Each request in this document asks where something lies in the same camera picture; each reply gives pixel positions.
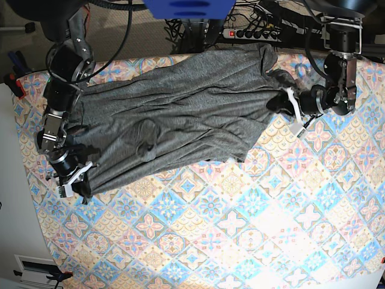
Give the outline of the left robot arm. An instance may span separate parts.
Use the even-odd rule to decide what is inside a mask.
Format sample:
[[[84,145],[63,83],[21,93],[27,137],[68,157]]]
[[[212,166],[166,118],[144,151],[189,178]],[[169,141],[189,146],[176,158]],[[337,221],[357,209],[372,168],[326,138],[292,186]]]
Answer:
[[[306,31],[305,53],[312,68],[325,79],[324,85],[313,85],[310,90],[299,91],[292,87],[266,103],[268,110],[295,116],[302,121],[305,115],[314,118],[327,114],[330,110],[345,116],[356,109],[357,58],[362,52],[362,19],[357,17],[336,17],[317,14],[313,23],[321,25],[328,34],[324,47],[329,54],[320,69],[310,52],[313,26]]]

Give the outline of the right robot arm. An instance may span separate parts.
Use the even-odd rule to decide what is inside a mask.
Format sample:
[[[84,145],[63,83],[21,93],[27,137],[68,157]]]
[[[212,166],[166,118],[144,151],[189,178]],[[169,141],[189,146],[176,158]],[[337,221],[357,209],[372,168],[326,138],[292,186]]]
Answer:
[[[54,45],[46,56],[50,78],[43,96],[47,106],[35,145],[53,167],[54,172],[46,178],[56,179],[61,197],[89,192],[87,172],[94,166],[89,156],[98,152],[92,146],[75,143],[73,136],[85,131],[84,125],[69,127],[70,113],[82,95],[79,83],[93,73],[96,65],[85,39],[83,15],[79,8],[43,23],[43,30]]]

